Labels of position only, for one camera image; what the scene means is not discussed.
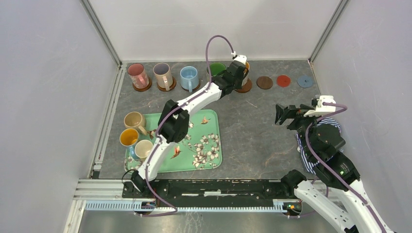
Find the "blue coaster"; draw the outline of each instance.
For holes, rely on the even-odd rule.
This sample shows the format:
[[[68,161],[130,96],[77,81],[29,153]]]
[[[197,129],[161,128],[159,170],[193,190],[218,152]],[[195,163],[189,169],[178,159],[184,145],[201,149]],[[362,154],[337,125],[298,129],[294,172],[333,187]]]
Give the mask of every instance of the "blue coaster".
[[[297,79],[297,84],[303,88],[308,88],[313,86],[313,79],[308,75],[302,75]]]

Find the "mug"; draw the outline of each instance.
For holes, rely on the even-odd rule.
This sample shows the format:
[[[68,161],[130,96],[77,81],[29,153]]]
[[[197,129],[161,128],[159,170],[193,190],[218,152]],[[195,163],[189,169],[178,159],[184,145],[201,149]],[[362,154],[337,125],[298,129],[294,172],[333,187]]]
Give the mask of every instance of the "mug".
[[[143,89],[149,85],[149,77],[144,70],[144,66],[140,63],[134,63],[129,66],[127,73],[132,79],[133,85],[137,89]]]
[[[245,69],[244,73],[246,73],[248,70],[249,70],[249,63],[246,62],[246,69]],[[247,76],[248,75],[246,75],[246,77],[242,80],[242,86],[244,86],[247,83]]]
[[[158,63],[153,67],[153,73],[156,76],[157,84],[166,91],[170,91],[170,86],[173,84],[172,71],[166,63]]]
[[[135,154],[141,161],[145,161],[152,150],[153,143],[149,140],[141,140],[135,146]]]
[[[133,128],[123,130],[119,138],[120,143],[129,150],[129,154],[134,160],[139,159],[135,153],[135,145],[138,139],[139,133]]]
[[[194,67],[184,67],[180,70],[180,84],[183,89],[190,93],[199,85],[199,77]]]
[[[223,63],[220,62],[214,62],[210,64],[210,72],[212,72],[212,77],[216,76],[220,72],[226,70],[226,66]],[[209,79],[209,69],[206,68],[206,74],[207,74],[207,79]]]
[[[142,134],[147,135],[147,131],[144,128],[146,127],[146,118],[144,118],[143,114],[138,112],[128,113],[124,117],[123,123],[126,128],[139,130]]]

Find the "green mug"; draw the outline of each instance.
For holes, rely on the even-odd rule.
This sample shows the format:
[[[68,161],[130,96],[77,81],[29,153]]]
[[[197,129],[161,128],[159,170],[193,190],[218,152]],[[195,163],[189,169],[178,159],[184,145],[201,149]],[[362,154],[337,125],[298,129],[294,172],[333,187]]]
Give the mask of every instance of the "green mug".
[[[217,74],[219,74],[220,72],[226,70],[226,66],[223,63],[220,62],[214,62],[212,64],[210,64],[210,72],[212,73],[212,77],[216,76]],[[207,77],[209,78],[209,69],[206,68],[206,74]]]

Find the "light blue mug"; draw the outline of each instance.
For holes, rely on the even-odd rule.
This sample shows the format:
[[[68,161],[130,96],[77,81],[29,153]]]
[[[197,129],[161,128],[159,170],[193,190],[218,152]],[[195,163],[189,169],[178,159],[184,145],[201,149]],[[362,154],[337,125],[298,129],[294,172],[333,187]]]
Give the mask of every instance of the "light blue mug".
[[[199,76],[194,67],[184,67],[180,70],[180,85],[183,89],[193,92],[199,85]]]

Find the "brown coaster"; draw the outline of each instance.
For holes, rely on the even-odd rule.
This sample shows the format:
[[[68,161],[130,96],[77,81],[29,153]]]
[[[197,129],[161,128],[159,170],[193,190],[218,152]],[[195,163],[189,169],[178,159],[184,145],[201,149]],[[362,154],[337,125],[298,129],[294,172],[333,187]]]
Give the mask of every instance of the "brown coaster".
[[[257,79],[256,84],[262,89],[270,89],[273,86],[273,81],[267,76],[261,76]]]
[[[149,88],[152,86],[152,79],[150,79],[149,76],[147,76],[147,78],[149,79],[149,84],[145,88],[139,89],[139,88],[135,87],[132,83],[133,89],[135,91],[140,91],[140,92],[149,90]]]
[[[174,87],[176,86],[176,79],[174,79],[174,77],[172,77],[172,78],[173,78],[173,83],[170,86],[169,91],[173,90]],[[159,88],[159,90],[161,90],[161,91],[167,91],[166,88],[160,87],[159,84],[157,84],[157,88]]]
[[[192,92],[195,91],[195,90],[197,90],[197,89],[199,89],[199,87],[200,87],[200,80],[199,80],[199,85],[197,85],[197,87],[195,87],[195,88],[192,90]]]
[[[252,81],[248,78],[245,85],[242,86],[242,89],[235,89],[239,93],[246,93],[252,89]]]

